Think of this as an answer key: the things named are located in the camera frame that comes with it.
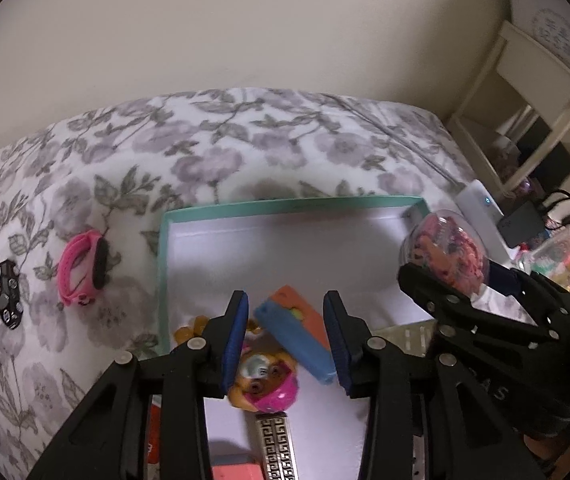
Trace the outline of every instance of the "bed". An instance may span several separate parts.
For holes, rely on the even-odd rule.
[[[390,102],[291,90],[178,92],[92,110],[0,150],[0,261],[25,315],[0,320],[0,472],[24,478],[119,351],[155,356],[166,210],[270,198],[407,194],[432,210],[474,178],[438,118]],[[89,227],[108,285],[63,307],[57,262]]]

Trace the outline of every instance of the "pink helmet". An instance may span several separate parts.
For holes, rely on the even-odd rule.
[[[254,407],[256,407],[260,412],[284,412],[296,401],[296,395],[298,394],[298,379],[296,378],[296,374],[293,373],[286,364],[283,363],[283,366],[287,369],[287,376],[282,384],[273,392],[265,395],[261,399],[256,399],[252,394],[244,394],[245,399],[254,405]]]

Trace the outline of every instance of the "orange eraser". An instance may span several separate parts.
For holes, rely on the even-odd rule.
[[[305,330],[324,346],[325,349],[331,351],[322,316],[318,314],[292,286],[281,286],[279,290],[270,296],[270,300],[275,301],[277,304],[289,310],[297,310],[295,316],[300,319]]]
[[[214,480],[264,480],[258,464],[215,465]]]

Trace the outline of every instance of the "clear plastic container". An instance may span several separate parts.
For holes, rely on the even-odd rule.
[[[551,231],[552,236],[533,251],[522,253],[517,267],[544,274],[560,286],[570,286],[570,226]]]
[[[472,300],[482,295],[489,272],[481,238],[459,213],[446,209],[428,214],[405,238],[401,265],[413,262]]]

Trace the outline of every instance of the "beige wall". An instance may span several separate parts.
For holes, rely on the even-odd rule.
[[[162,92],[272,86],[452,110],[507,0],[4,0],[0,147]]]

